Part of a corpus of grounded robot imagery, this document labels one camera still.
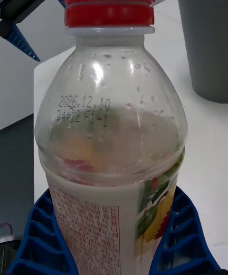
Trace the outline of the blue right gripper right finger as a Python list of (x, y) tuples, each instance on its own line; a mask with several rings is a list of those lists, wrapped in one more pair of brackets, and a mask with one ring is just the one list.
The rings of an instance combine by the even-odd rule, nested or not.
[(221, 270), (211, 254), (198, 212), (177, 187), (169, 224), (155, 252), (150, 275), (206, 275)]

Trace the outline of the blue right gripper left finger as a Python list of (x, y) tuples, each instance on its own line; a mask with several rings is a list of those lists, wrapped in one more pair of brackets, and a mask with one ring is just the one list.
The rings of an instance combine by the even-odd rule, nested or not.
[(51, 195), (37, 200), (8, 275), (77, 275), (74, 259), (57, 226)]

